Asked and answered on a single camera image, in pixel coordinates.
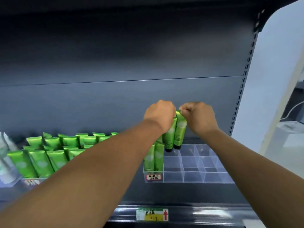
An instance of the white wall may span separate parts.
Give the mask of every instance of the white wall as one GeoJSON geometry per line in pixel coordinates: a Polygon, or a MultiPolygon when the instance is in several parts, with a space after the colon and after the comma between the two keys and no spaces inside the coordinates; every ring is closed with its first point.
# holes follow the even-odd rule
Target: white wall
{"type": "Polygon", "coordinates": [[[233,138],[256,152],[267,148],[303,69],[303,49],[304,0],[299,0],[274,13],[258,36],[233,138]]]}

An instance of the gray back panel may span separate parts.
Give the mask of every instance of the gray back panel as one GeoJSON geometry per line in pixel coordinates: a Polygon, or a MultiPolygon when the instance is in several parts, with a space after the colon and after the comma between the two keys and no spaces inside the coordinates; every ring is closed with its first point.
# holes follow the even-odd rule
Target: gray back panel
{"type": "Polygon", "coordinates": [[[207,8],[5,19],[0,86],[240,76],[251,18],[207,8]]]}
{"type": "MultiPolygon", "coordinates": [[[[212,104],[219,127],[228,132],[241,79],[234,76],[1,87],[1,118],[9,120],[1,120],[0,128],[12,136],[120,132],[140,122],[147,107],[164,99],[173,101],[176,107],[187,101],[212,104]]],[[[185,137],[196,136],[188,129],[185,137]]]]}

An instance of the clear plastic tray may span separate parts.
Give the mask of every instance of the clear plastic tray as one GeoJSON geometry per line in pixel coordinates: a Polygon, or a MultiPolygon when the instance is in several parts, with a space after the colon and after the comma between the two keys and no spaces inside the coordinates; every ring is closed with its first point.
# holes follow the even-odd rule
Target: clear plastic tray
{"type": "Polygon", "coordinates": [[[183,144],[164,152],[164,171],[143,170],[145,182],[234,183],[215,152],[206,144],[183,144]]]}

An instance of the forearm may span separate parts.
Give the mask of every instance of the forearm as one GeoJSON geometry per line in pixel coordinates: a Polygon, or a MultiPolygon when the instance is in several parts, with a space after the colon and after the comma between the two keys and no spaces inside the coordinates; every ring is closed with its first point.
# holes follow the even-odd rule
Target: forearm
{"type": "Polygon", "coordinates": [[[220,130],[204,136],[267,228],[304,224],[304,180],[220,130]]]}
{"type": "Polygon", "coordinates": [[[102,227],[161,134],[157,123],[144,120],[98,143],[4,211],[1,223],[24,228],[102,227]]]}

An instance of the hand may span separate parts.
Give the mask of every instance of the hand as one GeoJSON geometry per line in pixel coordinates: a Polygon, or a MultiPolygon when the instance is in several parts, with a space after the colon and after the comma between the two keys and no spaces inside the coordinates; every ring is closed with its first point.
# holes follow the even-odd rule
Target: hand
{"type": "Polygon", "coordinates": [[[202,139],[212,130],[219,130],[214,111],[203,102],[191,101],[180,108],[181,115],[187,120],[189,128],[202,139]]]}
{"type": "Polygon", "coordinates": [[[167,132],[175,117],[176,108],[171,101],[159,100],[152,104],[147,110],[143,119],[157,122],[162,128],[162,134],[167,132]]]}

